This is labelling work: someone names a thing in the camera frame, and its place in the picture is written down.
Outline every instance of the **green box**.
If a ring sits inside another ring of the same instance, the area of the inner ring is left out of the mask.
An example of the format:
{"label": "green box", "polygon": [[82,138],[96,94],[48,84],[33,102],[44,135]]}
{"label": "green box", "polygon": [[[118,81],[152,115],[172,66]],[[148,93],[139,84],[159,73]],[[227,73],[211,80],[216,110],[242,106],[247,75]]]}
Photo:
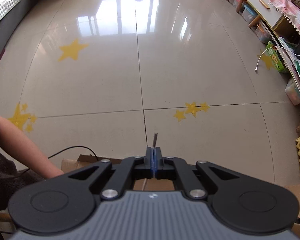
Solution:
{"label": "green box", "polygon": [[266,46],[266,49],[268,49],[267,52],[270,55],[275,68],[280,73],[289,73],[289,70],[282,64],[282,62],[279,59],[278,54],[275,52],[274,48],[271,48],[273,46],[274,46],[273,43],[271,41],[269,41],[268,45]]}

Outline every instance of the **person's arm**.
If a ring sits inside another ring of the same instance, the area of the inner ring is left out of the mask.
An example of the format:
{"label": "person's arm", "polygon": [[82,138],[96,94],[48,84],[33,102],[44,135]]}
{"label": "person's arm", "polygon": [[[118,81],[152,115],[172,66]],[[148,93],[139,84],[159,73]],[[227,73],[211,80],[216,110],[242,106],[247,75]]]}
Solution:
{"label": "person's arm", "polygon": [[44,179],[63,174],[22,131],[1,116],[0,147]]}

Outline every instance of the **gray textured handle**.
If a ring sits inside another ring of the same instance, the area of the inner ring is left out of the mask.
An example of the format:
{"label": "gray textured handle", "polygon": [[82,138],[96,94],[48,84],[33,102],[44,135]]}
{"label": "gray textured handle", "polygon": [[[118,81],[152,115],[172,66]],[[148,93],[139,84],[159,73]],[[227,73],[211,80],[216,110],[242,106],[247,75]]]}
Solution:
{"label": "gray textured handle", "polygon": [[101,203],[92,217],[71,232],[57,236],[16,233],[12,240],[297,240],[287,230],[271,236],[249,236],[221,224],[203,202],[178,191],[127,191]]}

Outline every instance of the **drawer handle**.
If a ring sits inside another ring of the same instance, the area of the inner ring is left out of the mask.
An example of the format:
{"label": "drawer handle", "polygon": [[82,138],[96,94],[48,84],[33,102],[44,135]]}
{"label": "drawer handle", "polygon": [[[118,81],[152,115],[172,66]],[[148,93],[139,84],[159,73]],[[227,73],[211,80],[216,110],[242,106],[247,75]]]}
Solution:
{"label": "drawer handle", "polygon": [[259,2],[264,6],[264,8],[266,8],[267,10],[270,9],[270,6],[267,5],[263,0],[259,0]]}

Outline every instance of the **white drawer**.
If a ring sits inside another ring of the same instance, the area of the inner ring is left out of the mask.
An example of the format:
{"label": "white drawer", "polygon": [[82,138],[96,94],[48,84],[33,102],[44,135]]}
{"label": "white drawer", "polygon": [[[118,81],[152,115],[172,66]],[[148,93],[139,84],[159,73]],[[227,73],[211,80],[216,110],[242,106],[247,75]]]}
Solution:
{"label": "white drawer", "polygon": [[260,0],[248,0],[248,3],[250,3],[257,10],[257,12],[264,18],[266,22],[268,22],[271,27],[274,27],[278,20],[281,18],[282,14],[280,12],[277,12],[275,7],[268,4],[269,0],[262,1],[270,8],[267,9],[266,7],[264,7]]}

